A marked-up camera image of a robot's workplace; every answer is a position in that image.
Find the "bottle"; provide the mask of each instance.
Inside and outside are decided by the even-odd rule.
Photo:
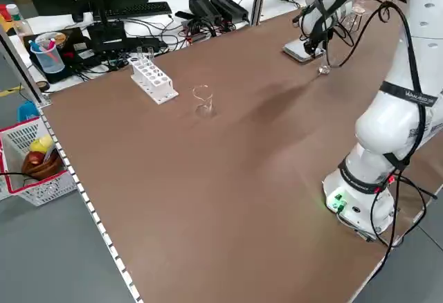
[[[23,41],[25,35],[31,35],[33,30],[30,28],[29,23],[23,18],[18,7],[15,4],[8,4],[6,10],[12,17],[12,22],[14,26],[15,33]]]

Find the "gray floor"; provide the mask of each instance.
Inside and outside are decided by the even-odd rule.
[[[443,201],[431,204],[423,225],[392,252],[385,268],[355,303],[443,302]]]
[[[1,55],[0,71],[0,91],[18,85]],[[0,129],[23,102],[0,98]],[[0,302],[134,303],[78,192],[40,208],[0,201]]]

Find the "label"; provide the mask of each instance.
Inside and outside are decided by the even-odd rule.
[[[80,56],[82,59],[87,59],[88,57],[94,56],[94,51],[92,49],[88,49],[84,52],[78,53],[78,56]]]
[[[84,42],[80,42],[79,44],[74,44],[74,50],[75,51],[83,51],[84,49],[86,49],[86,44]]]
[[[390,95],[409,102],[414,102],[415,104],[422,104],[427,107],[432,107],[437,102],[436,97],[423,93],[418,93],[410,89],[405,89],[402,86],[391,84],[387,81],[381,83],[380,91],[386,92]]]

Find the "keyboard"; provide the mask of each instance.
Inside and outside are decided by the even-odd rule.
[[[122,9],[106,10],[106,16],[109,19],[168,15],[171,13],[171,8],[167,2],[147,2]],[[94,21],[100,21],[98,14],[94,14]]]

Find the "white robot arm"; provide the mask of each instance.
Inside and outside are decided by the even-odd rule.
[[[305,50],[313,55],[346,14],[343,6],[352,0],[306,1],[308,6],[296,21],[307,37]],[[411,152],[443,129],[443,80],[439,77],[443,0],[405,1],[412,43],[403,29],[391,70],[356,122],[358,143],[323,182],[327,207],[370,237],[383,232],[395,214],[386,185],[390,175],[405,167]],[[411,48],[419,80],[411,74]]]

